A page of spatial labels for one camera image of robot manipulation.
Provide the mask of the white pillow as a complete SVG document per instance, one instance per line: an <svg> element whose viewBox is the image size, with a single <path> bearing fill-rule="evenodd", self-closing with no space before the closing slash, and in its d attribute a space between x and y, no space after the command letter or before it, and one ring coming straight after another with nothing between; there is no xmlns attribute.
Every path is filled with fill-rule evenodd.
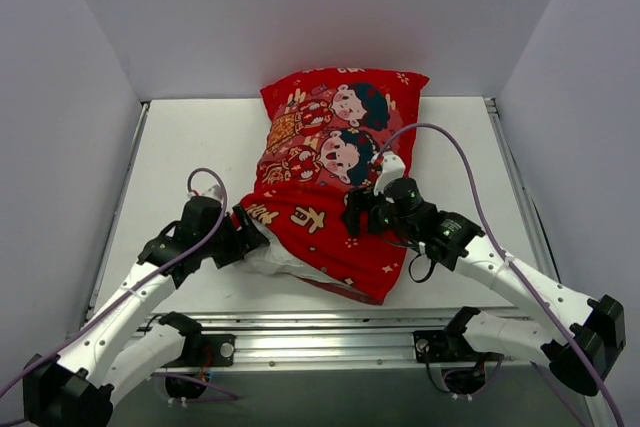
<svg viewBox="0 0 640 427"><path fill-rule="evenodd" d="M338 281L327 273L312 267L288 252L278 238L263 224L255 223L255 226L266 237L268 245L246 254L243 260L236 263L239 270L266 276L287 274L304 281L338 284Z"/></svg>

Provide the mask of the red printed pillowcase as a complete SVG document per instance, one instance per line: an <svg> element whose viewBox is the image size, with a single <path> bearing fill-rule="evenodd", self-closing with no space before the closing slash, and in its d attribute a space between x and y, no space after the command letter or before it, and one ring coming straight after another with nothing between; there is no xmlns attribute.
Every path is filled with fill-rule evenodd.
<svg viewBox="0 0 640 427"><path fill-rule="evenodd" d="M254 224L267 227L298 259L338 284L304 281L380 305L399 279L406 257L394 238L350 237L341 221L345 195L374 185L372 158L389 143L412 162L421 73L323 68L292 73L264 86L271 122L251 193L240 202Z"/></svg>

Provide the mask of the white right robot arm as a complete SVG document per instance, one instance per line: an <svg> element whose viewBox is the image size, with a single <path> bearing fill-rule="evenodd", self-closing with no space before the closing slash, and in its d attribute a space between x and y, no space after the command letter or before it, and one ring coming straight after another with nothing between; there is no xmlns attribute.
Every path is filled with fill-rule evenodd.
<svg viewBox="0 0 640 427"><path fill-rule="evenodd" d="M480 283L526 315L517 321L462 308L443 337L453 358L501 354L549 368L579 394L601 391L626 344L618 300L576 292L501 252L473 221L424 201L412 178L396 179L381 193L351 190L341 219L351 234L394 234L401 246Z"/></svg>

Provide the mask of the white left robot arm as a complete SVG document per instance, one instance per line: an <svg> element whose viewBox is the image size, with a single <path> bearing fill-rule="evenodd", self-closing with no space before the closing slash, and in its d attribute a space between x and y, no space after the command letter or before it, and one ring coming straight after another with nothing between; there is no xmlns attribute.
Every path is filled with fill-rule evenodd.
<svg viewBox="0 0 640 427"><path fill-rule="evenodd" d="M114 407L156 370L210 364L216 346L184 314L165 314L140 340L132 336L203 261L222 268L268 244L241 206L228 210L202 196L188 200L180 219L145 244L78 338L29 361L22 380L26 420L37 426L105 426Z"/></svg>

